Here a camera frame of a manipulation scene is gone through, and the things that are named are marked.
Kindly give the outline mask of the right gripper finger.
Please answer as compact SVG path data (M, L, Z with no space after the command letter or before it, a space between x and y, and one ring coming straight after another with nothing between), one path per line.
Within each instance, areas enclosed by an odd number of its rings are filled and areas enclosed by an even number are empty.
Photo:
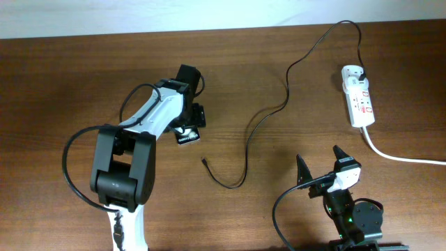
M345 153L339 146L334 145L332 149L333 149L337 164L347 164L347 163L356 162L354 157Z
M301 155L297 154L296 162L298 168L297 185L300 188L308 188L313 181L311 172Z

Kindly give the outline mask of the black flip smartphone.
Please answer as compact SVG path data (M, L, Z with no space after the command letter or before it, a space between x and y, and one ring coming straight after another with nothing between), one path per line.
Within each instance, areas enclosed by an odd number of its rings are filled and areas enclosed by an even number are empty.
M175 134L178 145L191 144L201 139L199 129L197 127L186 128L182 132L180 131L180 128L178 128L178 131L179 134Z

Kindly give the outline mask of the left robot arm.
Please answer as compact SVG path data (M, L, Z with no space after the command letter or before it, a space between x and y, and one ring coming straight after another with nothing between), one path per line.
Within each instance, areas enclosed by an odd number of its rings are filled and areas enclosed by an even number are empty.
M98 133L90 188L108 210L114 250L147 250L144 205L155 182L156 141L172 131L178 144L199 140L205 127L197 96L201 73L181 65L173 79L155 84L149 100L129 119Z

